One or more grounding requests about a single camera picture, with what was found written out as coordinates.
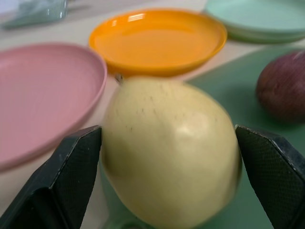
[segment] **mint green plate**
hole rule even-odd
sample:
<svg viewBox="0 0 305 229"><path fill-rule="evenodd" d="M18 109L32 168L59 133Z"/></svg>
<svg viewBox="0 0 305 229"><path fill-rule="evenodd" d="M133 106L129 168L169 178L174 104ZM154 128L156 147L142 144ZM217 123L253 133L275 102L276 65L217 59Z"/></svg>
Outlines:
<svg viewBox="0 0 305 229"><path fill-rule="evenodd" d="M305 125L284 125L268 116L257 103L254 90L263 68L276 57L300 50L274 47L254 52L189 81L215 98L234 124L262 128L284 136L305 156ZM104 229L149 229L119 200L102 171L103 191L110 217ZM199 229L273 229L248 180L245 168L234 200Z"/></svg>
<svg viewBox="0 0 305 229"><path fill-rule="evenodd" d="M234 38L292 42L305 38L305 0L209 0L205 11Z"/></svg>

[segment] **table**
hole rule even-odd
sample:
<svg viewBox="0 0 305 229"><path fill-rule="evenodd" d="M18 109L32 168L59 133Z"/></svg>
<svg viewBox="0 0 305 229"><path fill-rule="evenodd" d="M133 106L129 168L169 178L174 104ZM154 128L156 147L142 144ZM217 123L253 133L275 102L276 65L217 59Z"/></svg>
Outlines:
<svg viewBox="0 0 305 229"><path fill-rule="evenodd" d="M0 50L37 42L72 42L87 45L88 37L92 29L101 21L115 14L146 7L175 7L202 11L205 3L206 0L155 0L153 2L131 6L123 10L113 11L82 20L67 20L57 24L44 26L39 29L24 30L24 32L18 32L17 35L12 37L7 35L1 36L0 34ZM295 44L305 47L305 40L295 42ZM228 41L221 52L205 65L190 73L177 76L176 79L186 80L194 78L196 75L204 73L216 66L265 48L266 46L268 45ZM105 107L107 106L116 87L117 83L115 80L109 77L99 104L83 127L98 125L101 123ZM0 174L0 214L3 214L30 175L50 157L53 151L54 149L28 163ZM95 186L81 228L100 229L105 223L107 217L108 211L102 193L100 171L98 170Z"/></svg>

